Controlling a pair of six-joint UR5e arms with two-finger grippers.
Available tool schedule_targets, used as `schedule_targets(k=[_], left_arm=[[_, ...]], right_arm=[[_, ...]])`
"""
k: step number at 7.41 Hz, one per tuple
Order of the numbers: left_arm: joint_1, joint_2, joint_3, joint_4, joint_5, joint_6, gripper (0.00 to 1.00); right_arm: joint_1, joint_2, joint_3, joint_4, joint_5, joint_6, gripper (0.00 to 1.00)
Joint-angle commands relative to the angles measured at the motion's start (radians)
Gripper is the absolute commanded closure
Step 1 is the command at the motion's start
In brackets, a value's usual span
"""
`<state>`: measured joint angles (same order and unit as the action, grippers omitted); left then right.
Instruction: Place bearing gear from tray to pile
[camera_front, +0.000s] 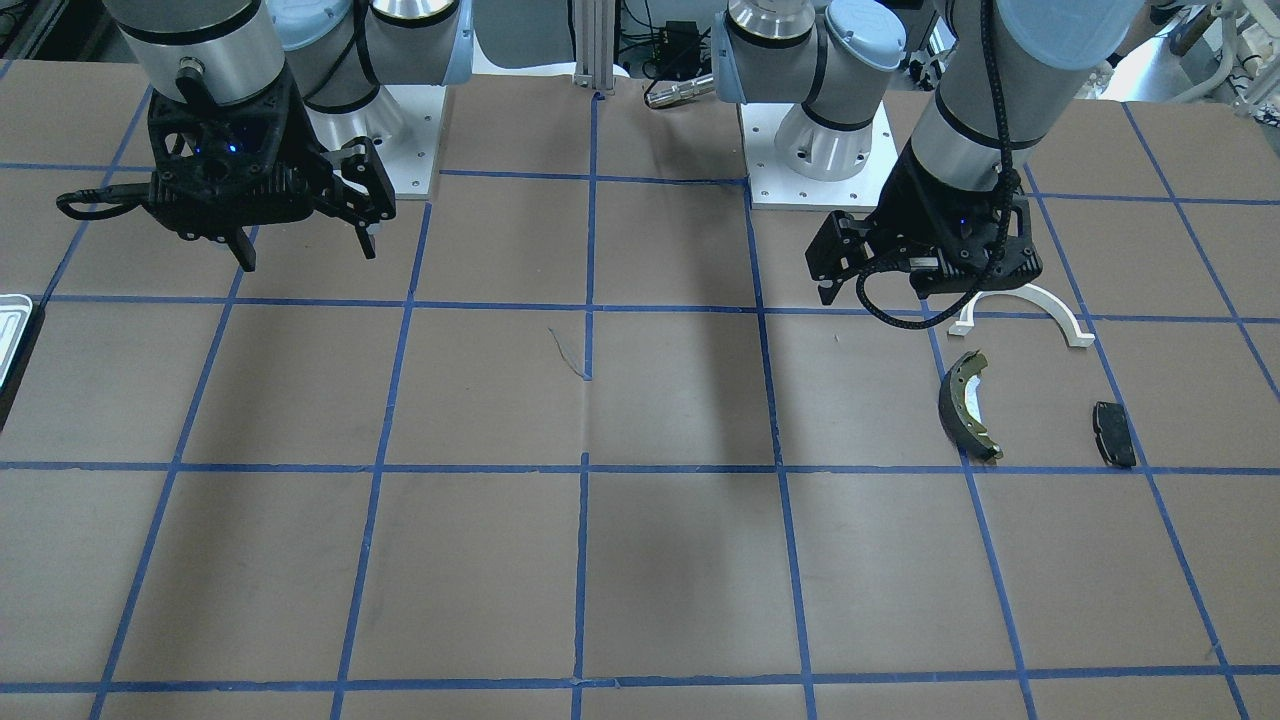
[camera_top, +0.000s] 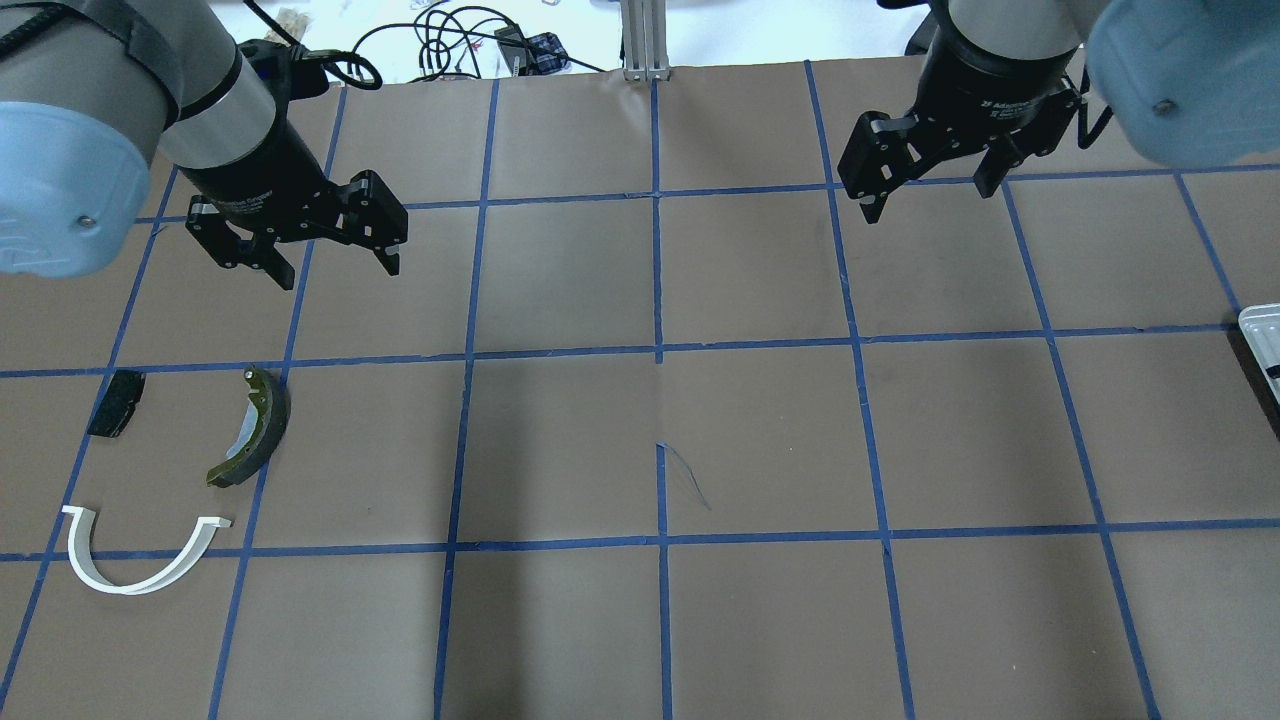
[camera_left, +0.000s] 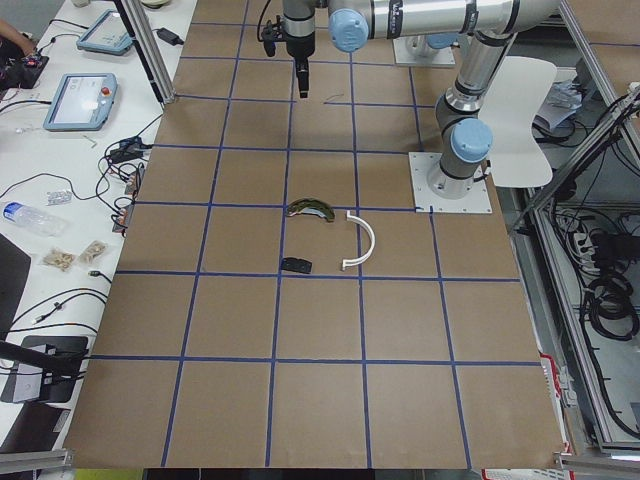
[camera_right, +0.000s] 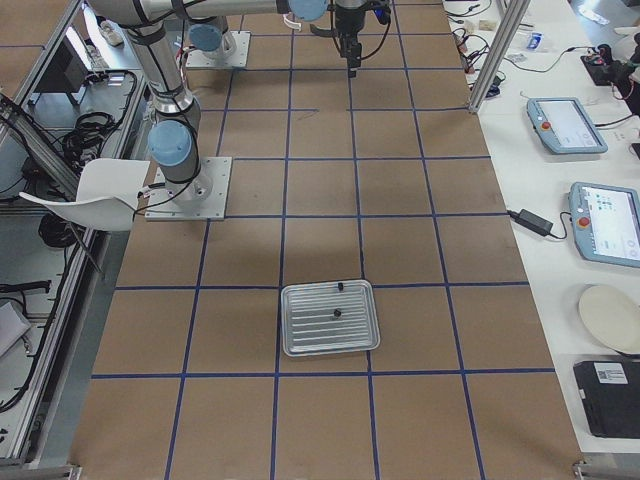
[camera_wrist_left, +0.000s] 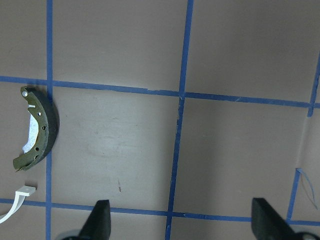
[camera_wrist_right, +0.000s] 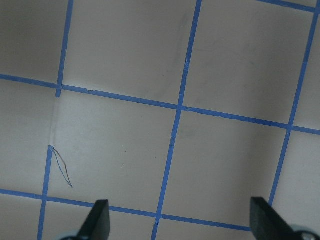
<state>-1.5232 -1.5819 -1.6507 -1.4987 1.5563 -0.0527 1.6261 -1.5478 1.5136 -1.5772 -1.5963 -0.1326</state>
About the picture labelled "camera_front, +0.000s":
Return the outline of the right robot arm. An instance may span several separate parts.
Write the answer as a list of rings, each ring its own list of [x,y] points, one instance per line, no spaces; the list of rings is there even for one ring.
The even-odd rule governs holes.
[[[385,164],[413,137],[392,88],[466,82],[468,1],[109,1],[147,73],[154,172],[84,196],[256,268],[251,225],[344,222],[365,258],[396,219]]]

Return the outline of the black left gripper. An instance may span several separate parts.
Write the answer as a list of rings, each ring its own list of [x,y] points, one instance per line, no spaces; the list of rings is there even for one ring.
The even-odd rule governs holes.
[[[964,293],[989,260],[1004,197],[956,190],[928,173],[905,150],[868,219],[829,211],[806,247],[806,266],[823,306],[847,282],[881,266],[910,274],[922,299]]]

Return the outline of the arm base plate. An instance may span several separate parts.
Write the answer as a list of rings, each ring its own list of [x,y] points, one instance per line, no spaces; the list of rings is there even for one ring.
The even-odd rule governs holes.
[[[899,156],[881,104],[869,126],[837,131],[797,104],[739,106],[751,205],[869,213]]]
[[[357,136],[374,141],[396,196],[429,200],[436,178],[438,154],[448,88],[431,85],[393,85],[372,101],[344,113],[308,109],[319,140],[337,150]]]

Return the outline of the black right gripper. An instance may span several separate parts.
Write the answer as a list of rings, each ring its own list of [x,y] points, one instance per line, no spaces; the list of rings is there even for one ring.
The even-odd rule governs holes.
[[[379,142],[357,136],[320,145],[289,67],[261,92],[221,108],[157,95],[148,108],[155,170],[146,209],[182,238],[225,245],[244,273],[257,252],[253,225],[301,222],[316,209],[355,228],[362,255],[396,218],[396,190]]]

